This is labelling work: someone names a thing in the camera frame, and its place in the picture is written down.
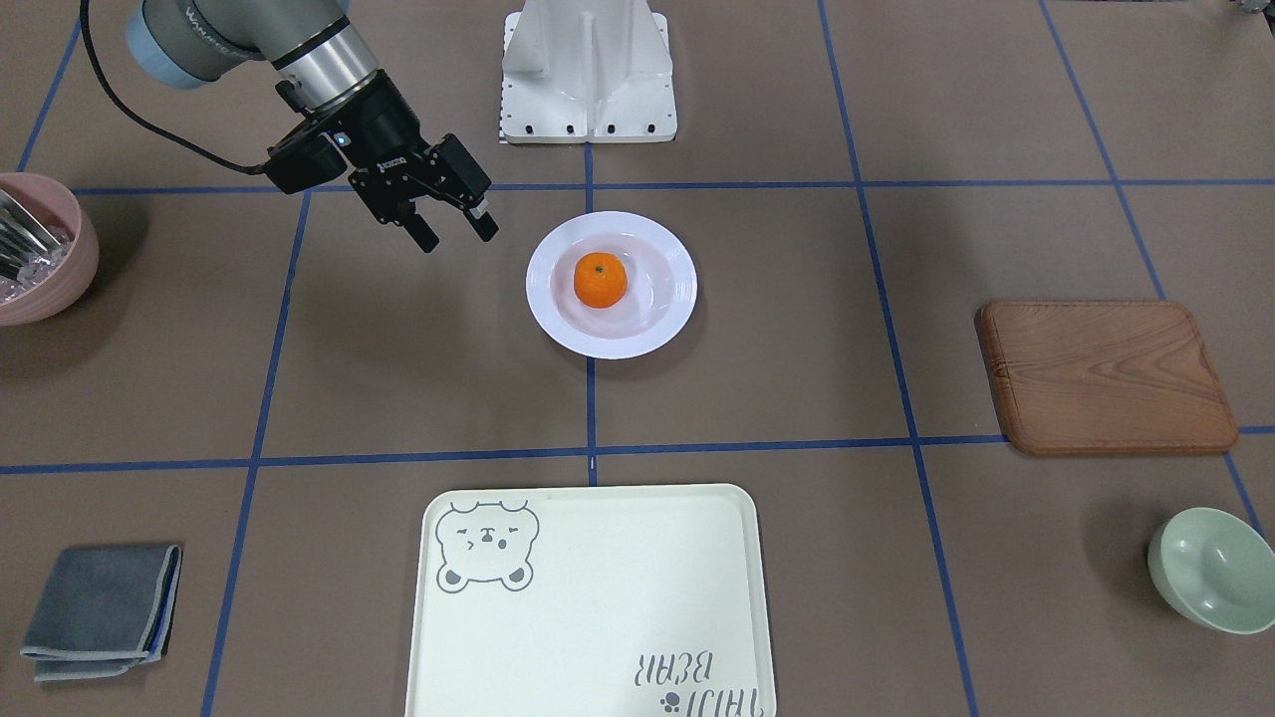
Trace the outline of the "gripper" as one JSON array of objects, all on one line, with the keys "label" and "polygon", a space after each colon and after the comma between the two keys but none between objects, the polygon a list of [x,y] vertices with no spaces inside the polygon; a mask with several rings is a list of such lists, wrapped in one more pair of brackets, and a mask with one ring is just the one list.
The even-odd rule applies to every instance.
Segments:
[{"label": "gripper", "polygon": [[491,179],[465,149],[459,137],[439,142],[419,135],[414,116],[400,91],[376,71],[330,108],[305,110],[302,122],[287,137],[323,134],[346,158],[346,176],[374,218],[382,225],[402,225],[414,245],[432,253],[440,239],[414,202],[432,198],[459,209],[482,242],[490,242],[499,225],[490,213],[486,194]]}]

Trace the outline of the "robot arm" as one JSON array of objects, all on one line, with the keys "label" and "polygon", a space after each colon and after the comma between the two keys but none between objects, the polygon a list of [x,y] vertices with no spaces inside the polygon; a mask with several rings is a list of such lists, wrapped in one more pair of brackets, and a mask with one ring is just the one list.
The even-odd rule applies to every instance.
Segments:
[{"label": "robot arm", "polygon": [[458,137],[422,137],[346,3],[142,1],[125,41],[147,74],[184,91],[250,61],[274,69],[277,94],[301,121],[241,174],[287,194],[346,177],[374,219],[405,228],[422,251],[439,237],[414,207],[419,198],[459,209],[483,241],[497,233],[486,203],[490,176]]}]

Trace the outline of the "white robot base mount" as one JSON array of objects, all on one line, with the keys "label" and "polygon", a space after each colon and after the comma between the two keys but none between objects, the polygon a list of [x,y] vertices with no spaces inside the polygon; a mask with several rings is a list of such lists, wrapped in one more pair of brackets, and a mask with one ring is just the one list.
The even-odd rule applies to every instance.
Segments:
[{"label": "white robot base mount", "polygon": [[527,1],[502,32],[509,144],[673,142],[668,20],[646,1]]}]

